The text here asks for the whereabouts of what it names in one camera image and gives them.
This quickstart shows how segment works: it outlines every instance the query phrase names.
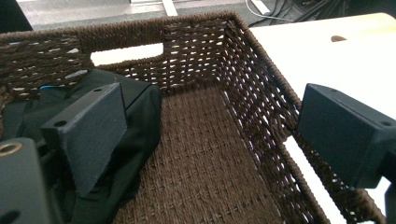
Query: brown woven material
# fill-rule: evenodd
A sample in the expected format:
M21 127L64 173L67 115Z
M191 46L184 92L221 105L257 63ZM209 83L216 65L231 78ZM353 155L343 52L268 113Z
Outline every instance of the brown woven material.
M231 12L0 35L0 105L74 84L93 68L92 52L152 43L164 53L98 66L164 93L161 145L115 223L328 223L283 145L298 136L301 102ZM296 139L348 222L384 220Z

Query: black bag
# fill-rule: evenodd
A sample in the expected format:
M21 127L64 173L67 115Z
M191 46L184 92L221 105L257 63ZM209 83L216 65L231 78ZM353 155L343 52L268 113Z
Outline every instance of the black bag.
M114 82L121 85L128 128L93 190L82 197L76 193L62 152L47 146L40 127L87 92ZM49 195L61 207L63 221L110 223L118 208L135 196L139 171L159 144L161 101L156 85L93 69L72 88L42 88L39 100L6 105L3 140L16 137L35 140Z

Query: screw hole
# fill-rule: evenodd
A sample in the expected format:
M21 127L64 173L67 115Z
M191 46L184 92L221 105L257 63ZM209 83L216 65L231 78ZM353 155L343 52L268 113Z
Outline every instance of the screw hole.
M22 148L22 143L7 143L0 146L0 157L12 154Z
M392 124L387 121L382 121L381 124L384 126L392 126Z
M59 127L64 126L66 123L67 122L65 120L61 120L61 121L58 121L58 122L54 123L53 126L59 128Z

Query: black device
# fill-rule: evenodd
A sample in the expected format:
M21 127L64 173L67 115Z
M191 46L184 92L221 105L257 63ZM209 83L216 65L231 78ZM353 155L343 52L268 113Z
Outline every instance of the black device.
M381 176L388 223L396 223L396 120L346 94L307 84L297 131L352 188L373 189Z
M0 1L0 34L33 31L16 0Z
M396 0L349 0L349 15L363 15L376 12L385 12L396 16Z
M81 196L93 189L126 130L120 83L89 91L41 126L47 145L70 164Z
M62 223L53 209L42 164L29 138L0 143L0 223Z

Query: woven basket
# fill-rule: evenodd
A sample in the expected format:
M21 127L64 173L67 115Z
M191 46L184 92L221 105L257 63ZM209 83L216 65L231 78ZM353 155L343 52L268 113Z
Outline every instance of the woven basket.
M97 66L163 90L162 142L114 223L328 223L284 148L291 135L348 222L385 223L295 132L299 98L232 12L0 35L1 106L73 85L92 52L153 43L162 55Z

